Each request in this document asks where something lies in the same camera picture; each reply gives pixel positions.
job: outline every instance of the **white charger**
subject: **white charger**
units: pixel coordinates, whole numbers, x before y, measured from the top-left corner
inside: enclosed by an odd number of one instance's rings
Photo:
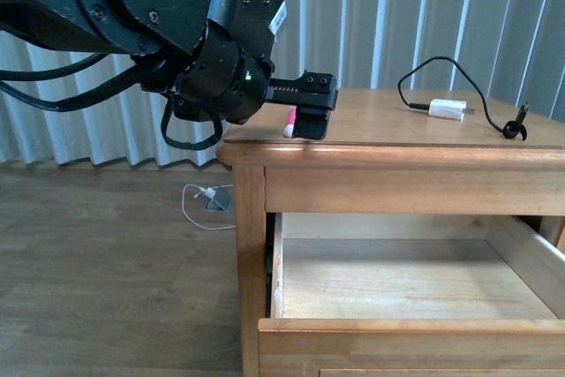
[[[450,99],[433,99],[430,102],[428,115],[430,117],[440,117],[461,121],[465,116],[467,102],[452,101]]]

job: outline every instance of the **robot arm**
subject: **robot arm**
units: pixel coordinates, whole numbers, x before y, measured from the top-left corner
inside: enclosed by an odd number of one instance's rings
[[[167,142],[193,150],[220,139],[222,118],[243,124],[264,102],[298,106],[295,137],[325,137],[335,77],[307,72],[295,81],[271,79],[271,50],[285,16],[284,0],[0,0],[0,30],[46,49],[127,54],[136,63],[127,76],[52,102],[58,109],[51,110],[91,106],[140,83],[168,99],[162,122]],[[215,135],[197,144],[169,139],[173,113],[213,121]]]

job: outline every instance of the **white vertical blinds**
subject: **white vertical blinds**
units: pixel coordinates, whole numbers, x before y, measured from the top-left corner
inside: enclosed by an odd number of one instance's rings
[[[565,0],[287,0],[289,17],[274,49],[275,76],[304,69],[332,72],[341,87],[395,87],[428,57],[453,57],[493,98],[565,121]],[[84,57],[38,49],[0,34],[0,68],[39,70]],[[112,57],[75,77],[16,87],[55,100],[98,85],[129,65]],[[469,89],[447,63],[414,76],[415,88]],[[138,87],[80,112],[55,114],[0,98],[0,162],[20,158],[94,163],[126,157],[135,164],[189,159],[202,164],[214,149],[189,153],[162,141],[161,96]],[[208,124],[174,122],[178,139],[204,139]]]

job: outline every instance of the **open drawer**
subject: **open drawer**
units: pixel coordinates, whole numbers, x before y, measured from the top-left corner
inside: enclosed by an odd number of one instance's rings
[[[278,215],[260,376],[565,376],[565,256],[502,216]]]

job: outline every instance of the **wooden nightstand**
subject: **wooden nightstand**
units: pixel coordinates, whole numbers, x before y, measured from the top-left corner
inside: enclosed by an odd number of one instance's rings
[[[565,256],[508,216],[565,216],[565,124],[529,114],[506,140],[475,94],[408,97],[477,112],[342,89],[323,141],[285,139],[288,108],[265,105],[220,145],[246,376],[565,375]]]

